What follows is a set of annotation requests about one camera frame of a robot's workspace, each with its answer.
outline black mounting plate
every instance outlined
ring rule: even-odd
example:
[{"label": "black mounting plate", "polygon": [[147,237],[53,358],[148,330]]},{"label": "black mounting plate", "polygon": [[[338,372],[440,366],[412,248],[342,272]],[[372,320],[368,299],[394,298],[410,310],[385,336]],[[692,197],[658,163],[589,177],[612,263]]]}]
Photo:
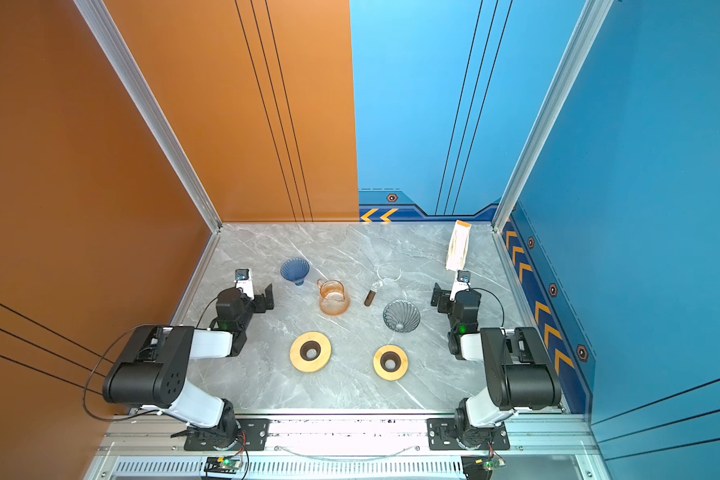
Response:
[{"label": "black mounting plate", "polygon": [[[484,442],[477,450],[489,450],[490,443],[494,450],[509,450],[509,437],[507,428],[502,424],[500,427],[491,428],[490,439]],[[452,418],[427,418],[427,435],[429,437],[430,450],[465,450],[453,437],[456,433],[456,421]]]},{"label": "black mounting plate", "polygon": [[[246,450],[249,452],[262,451],[269,435],[269,418],[238,418],[237,421],[240,422],[241,429],[246,433]],[[223,445],[226,441],[225,438],[201,432],[200,436],[186,437],[184,450],[188,452],[212,451],[214,446]],[[236,442],[229,451],[236,452],[238,449],[240,449],[240,443]]]}]

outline gray ribbed glass bowl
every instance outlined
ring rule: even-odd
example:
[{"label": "gray ribbed glass bowl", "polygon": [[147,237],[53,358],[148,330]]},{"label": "gray ribbed glass bowl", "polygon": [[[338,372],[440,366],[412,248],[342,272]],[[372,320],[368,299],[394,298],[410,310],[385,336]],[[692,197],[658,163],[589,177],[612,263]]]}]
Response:
[{"label": "gray ribbed glass bowl", "polygon": [[395,300],[384,308],[384,323],[390,330],[398,333],[408,333],[416,330],[422,319],[418,308],[407,300]]}]

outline gray marble tabletop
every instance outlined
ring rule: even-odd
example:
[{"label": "gray marble tabletop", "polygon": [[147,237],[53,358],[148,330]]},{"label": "gray marble tabletop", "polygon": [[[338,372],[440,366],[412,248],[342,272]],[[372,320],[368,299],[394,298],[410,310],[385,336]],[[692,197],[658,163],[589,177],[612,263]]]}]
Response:
[{"label": "gray marble tabletop", "polygon": [[[235,408],[417,409],[448,411],[485,387],[482,362],[456,360],[448,352],[448,318],[429,305],[435,282],[450,290],[453,272],[444,267],[451,223],[397,224],[225,224],[220,242],[183,322],[197,325],[205,305],[232,286],[237,268],[250,268],[256,293],[273,284],[275,309],[255,314],[248,341],[235,358],[190,360],[187,379],[209,393],[228,398]],[[300,256],[311,265],[296,286],[280,277],[280,265]],[[363,305],[381,264],[394,264],[400,279],[379,289]],[[476,224],[470,234],[467,270],[472,286],[485,288],[504,304],[506,326],[521,326],[490,226]],[[352,299],[340,316],[318,308],[320,278],[340,280]],[[406,299],[420,310],[419,327],[396,333],[386,327],[387,303]],[[208,326],[214,306],[200,319]],[[498,302],[483,294],[480,326],[499,326]],[[305,332],[322,332],[331,341],[327,366],[303,373],[290,362],[293,341]],[[409,368],[395,382],[373,369],[376,350],[392,344],[408,355]]]}]

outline brown wall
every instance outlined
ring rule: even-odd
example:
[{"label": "brown wall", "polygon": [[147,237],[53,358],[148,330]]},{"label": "brown wall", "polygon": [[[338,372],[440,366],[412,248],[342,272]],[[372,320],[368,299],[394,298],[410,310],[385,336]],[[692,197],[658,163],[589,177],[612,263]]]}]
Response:
[{"label": "brown wall", "polygon": [[348,0],[106,6],[223,221],[357,220]]},{"label": "brown wall", "polygon": [[[208,237],[72,1],[0,0],[0,302],[101,352],[131,326],[170,320]],[[0,328],[86,367],[96,359],[2,308]],[[5,332],[0,355],[86,378]],[[84,474],[107,424],[86,417],[80,395],[0,358],[0,478]]]}]

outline clear glass pitcher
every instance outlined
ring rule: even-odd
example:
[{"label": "clear glass pitcher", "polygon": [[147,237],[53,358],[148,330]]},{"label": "clear glass pitcher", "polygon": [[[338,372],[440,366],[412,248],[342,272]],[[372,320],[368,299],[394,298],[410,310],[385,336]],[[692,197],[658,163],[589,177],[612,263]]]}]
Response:
[{"label": "clear glass pitcher", "polygon": [[341,315],[349,308],[349,296],[344,291],[344,285],[338,280],[317,281],[320,287],[320,310],[326,315]]}]

